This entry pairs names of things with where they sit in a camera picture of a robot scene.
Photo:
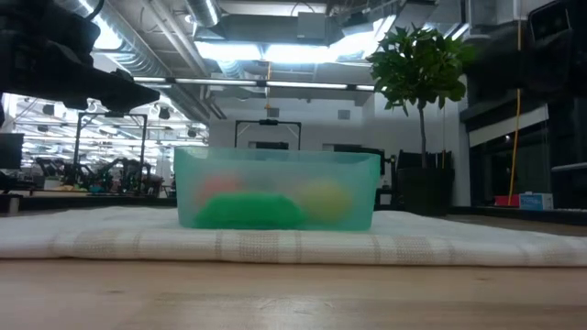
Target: wooden table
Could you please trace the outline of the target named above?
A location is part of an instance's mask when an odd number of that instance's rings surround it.
[[[0,328],[586,329],[587,269],[0,261]]]

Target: translucent plastic bin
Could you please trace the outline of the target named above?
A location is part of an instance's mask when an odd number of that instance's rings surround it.
[[[379,156],[237,148],[175,149],[180,223],[211,229],[371,227]]]

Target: potted plant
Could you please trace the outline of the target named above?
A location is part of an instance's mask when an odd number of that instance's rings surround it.
[[[421,215],[445,215],[452,195],[454,172],[430,169],[426,162],[424,109],[431,104],[443,109],[447,99],[460,101],[466,86],[459,78],[463,65],[474,58],[471,46],[461,40],[444,38],[431,29],[398,27],[380,41],[382,51],[367,59],[372,63],[375,92],[387,99],[386,110],[415,105],[420,116],[422,168],[398,171],[400,191],[407,211]]]

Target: tree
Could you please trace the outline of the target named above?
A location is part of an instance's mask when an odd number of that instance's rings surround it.
[[[474,59],[471,46],[460,39],[444,38],[435,29],[413,26],[411,31],[398,27],[380,41],[382,51],[367,59],[373,65],[371,76],[375,92],[387,99],[386,110],[401,106],[408,116],[406,103],[417,104],[422,136],[422,168],[426,167],[426,131],[424,108],[438,102],[444,108],[447,99],[460,101],[467,91],[459,80],[463,65]]]

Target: white towel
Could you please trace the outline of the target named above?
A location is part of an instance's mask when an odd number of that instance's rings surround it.
[[[438,266],[587,266],[587,238],[376,212],[371,231],[181,228],[176,209],[0,218],[0,259],[164,259]]]

